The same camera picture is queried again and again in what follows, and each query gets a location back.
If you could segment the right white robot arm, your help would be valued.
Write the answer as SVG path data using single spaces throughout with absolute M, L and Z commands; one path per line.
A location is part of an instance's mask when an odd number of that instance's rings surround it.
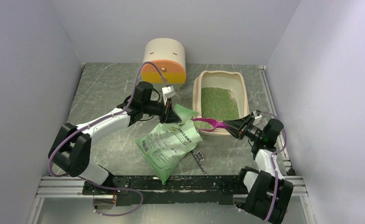
M 270 224 L 280 224 L 284 220 L 292 196 L 294 185 L 287 181 L 277 165 L 275 147 L 284 125 L 272 118 L 263 129 L 254 125 L 255 114 L 225 120 L 226 130 L 236 139 L 247 137 L 253 141 L 251 152 L 258 168 L 242 168 L 233 182 L 241 193 L 247 193 L 244 202 L 237 207 Z

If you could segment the green litter bag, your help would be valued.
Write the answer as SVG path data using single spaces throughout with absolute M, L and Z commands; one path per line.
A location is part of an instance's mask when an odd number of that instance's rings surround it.
M 181 118 L 181 123 L 159 123 L 149 134 L 135 139 L 162 185 L 166 184 L 181 159 L 202 141 L 193 124 L 193 118 L 199 113 L 179 104 L 174 106 L 174 111 Z

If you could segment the magenta plastic scoop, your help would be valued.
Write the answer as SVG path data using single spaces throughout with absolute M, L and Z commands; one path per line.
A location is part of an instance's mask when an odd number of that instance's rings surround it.
M 212 132 L 217 128 L 228 129 L 225 123 L 212 118 L 195 118 L 193 124 L 195 128 L 206 132 Z

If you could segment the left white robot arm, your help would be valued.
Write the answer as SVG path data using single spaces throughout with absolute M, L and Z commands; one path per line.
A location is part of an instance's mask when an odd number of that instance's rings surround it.
M 48 154 L 50 175 L 57 176 L 52 170 L 56 165 L 64 171 L 63 176 L 79 177 L 94 185 L 101 194 L 128 192 L 124 184 L 116 183 L 110 171 L 90 160 L 91 147 L 109 134 L 142 121 L 144 115 L 157 116 L 161 124 L 180 123 L 181 118 L 172 107 L 174 88 L 163 88 L 157 101 L 151 99 L 154 91 L 151 83 L 141 81 L 136 84 L 132 94 L 111 112 L 76 126 L 64 124 Z

